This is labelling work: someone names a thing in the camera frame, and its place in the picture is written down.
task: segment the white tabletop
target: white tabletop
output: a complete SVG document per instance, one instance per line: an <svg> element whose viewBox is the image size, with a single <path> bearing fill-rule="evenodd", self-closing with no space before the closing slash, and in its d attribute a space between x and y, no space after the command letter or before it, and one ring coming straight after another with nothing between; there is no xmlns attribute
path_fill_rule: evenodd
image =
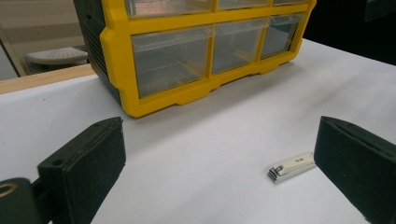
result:
<svg viewBox="0 0 396 224"><path fill-rule="evenodd" d="M96 76L0 95L0 179L36 166L85 128L121 116L127 162L93 223L367 223L315 168L275 185L271 164L314 150L320 116L396 143L396 67L305 40L263 76L142 119Z"/></svg>

